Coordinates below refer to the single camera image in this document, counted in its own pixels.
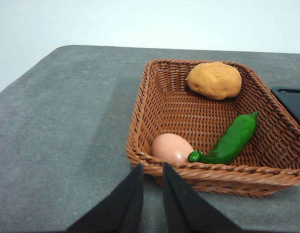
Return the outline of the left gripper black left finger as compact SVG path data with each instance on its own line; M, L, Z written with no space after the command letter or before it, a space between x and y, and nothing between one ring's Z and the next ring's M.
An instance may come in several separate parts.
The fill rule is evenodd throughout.
M143 166L137 165L100 203L66 229L67 233L138 233L143 207Z

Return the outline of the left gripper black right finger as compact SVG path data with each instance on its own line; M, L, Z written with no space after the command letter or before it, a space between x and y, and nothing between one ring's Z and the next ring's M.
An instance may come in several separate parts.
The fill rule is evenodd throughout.
M169 233L242 231L201 198L167 162L163 166L163 202Z

